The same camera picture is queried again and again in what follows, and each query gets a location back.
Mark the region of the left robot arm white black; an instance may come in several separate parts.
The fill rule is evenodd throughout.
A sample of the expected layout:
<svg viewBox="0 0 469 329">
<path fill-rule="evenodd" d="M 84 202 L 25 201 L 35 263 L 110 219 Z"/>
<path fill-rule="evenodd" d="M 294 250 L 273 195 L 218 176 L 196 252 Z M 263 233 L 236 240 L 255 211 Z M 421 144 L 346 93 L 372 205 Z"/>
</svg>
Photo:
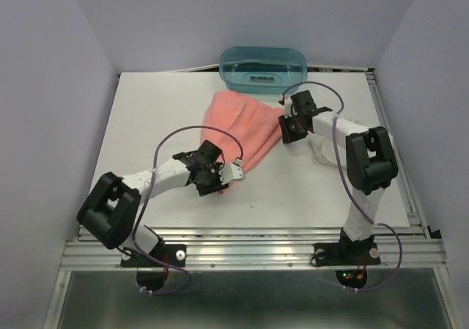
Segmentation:
<svg viewBox="0 0 469 329">
<path fill-rule="evenodd" d="M 217 192 L 222 183 L 222 149 L 204 141 L 190 152 L 181 152 L 154 169 L 117 176 L 107 172 L 97 180 L 77 214 L 77 221 L 107 249 L 136 252 L 148 266 L 163 257 L 162 239 L 137 216 L 142 205 L 162 193 L 195 185 L 200 196 Z"/>
</svg>

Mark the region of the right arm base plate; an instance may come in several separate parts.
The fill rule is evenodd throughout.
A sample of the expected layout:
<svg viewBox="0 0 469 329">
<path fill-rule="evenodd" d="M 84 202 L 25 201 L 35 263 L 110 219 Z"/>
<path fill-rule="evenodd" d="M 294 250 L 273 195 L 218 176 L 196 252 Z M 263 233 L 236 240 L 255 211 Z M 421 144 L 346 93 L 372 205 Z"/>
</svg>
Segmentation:
<svg viewBox="0 0 469 329">
<path fill-rule="evenodd" d="M 336 279 L 345 289 L 362 292 L 368 280 L 368 267 L 381 264 L 380 253 L 373 241 L 315 243 L 310 258 L 313 267 L 336 267 Z"/>
</svg>

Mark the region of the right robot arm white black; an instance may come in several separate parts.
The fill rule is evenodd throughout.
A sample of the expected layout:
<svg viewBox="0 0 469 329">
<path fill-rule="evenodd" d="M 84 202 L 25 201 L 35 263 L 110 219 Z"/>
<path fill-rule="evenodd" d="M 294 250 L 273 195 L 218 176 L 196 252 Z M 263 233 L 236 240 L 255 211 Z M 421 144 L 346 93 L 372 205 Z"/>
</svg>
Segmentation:
<svg viewBox="0 0 469 329">
<path fill-rule="evenodd" d="M 309 91 L 282 95 L 279 103 L 284 114 L 278 118 L 282 141 L 290 144 L 309 133 L 332 141 L 336 166 L 350 199 L 347 220 L 341 228 L 345 241 L 337 245 L 340 260 L 353 263 L 363 256 L 361 242 L 372 236 L 372 228 L 385 190 L 398 174 L 398 166 L 388 131 L 382 127 L 365 127 L 337 112 L 319 107 Z"/>
</svg>

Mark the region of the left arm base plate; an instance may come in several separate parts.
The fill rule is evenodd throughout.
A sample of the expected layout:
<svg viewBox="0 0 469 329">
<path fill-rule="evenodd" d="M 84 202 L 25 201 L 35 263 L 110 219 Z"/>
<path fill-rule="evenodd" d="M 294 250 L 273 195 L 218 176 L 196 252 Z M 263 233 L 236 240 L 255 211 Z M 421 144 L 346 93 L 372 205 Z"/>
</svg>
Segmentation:
<svg viewBox="0 0 469 329">
<path fill-rule="evenodd" d="M 185 268 L 187 247 L 184 244 L 168 245 L 160 242 L 149 256 L 139 251 L 118 247 L 120 267 L 136 271 L 139 291 L 151 296 L 174 295 L 186 290 L 192 275 Z"/>
</svg>

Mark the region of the white pleated skirt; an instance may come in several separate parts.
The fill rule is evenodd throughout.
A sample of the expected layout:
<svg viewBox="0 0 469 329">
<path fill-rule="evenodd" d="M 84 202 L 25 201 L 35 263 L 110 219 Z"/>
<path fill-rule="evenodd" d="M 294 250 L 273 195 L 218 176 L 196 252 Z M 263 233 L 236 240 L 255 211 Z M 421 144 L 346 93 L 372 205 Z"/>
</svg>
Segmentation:
<svg viewBox="0 0 469 329">
<path fill-rule="evenodd" d="M 319 163 L 337 167 L 336 154 L 333 148 L 333 118 L 334 115 L 321 115 L 312 118 L 313 138 L 310 146 L 315 159 Z M 340 165 L 343 169 L 346 169 L 348 157 L 352 157 L 352 153 L 357 155 L 360 153 L 357 147 L 355 149 L 346 148 L 346 137 L 352 133 L 367 133 L 370 127 L 363 126 L 356 120 L 350 121 L 339 118 L 336 129 Z"/>
</svg>

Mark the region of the pink skirt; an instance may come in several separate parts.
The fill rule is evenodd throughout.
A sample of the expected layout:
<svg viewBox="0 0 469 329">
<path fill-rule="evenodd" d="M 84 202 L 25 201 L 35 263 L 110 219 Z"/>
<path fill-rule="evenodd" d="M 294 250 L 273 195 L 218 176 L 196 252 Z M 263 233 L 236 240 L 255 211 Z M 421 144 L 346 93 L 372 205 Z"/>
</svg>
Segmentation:
<svg viewBox="0 0 469 329">
<path fill-rule="evenodd" d="M 200 141 L 210 141 L 223 150 L 228 162 L 240 157 L 242 169 L 256 168 L 281 140 L 278 118 L 283 108 L 274 108 L 248 95 L 233 91 L 214 94 L 202 121 Z"/>
</svg>

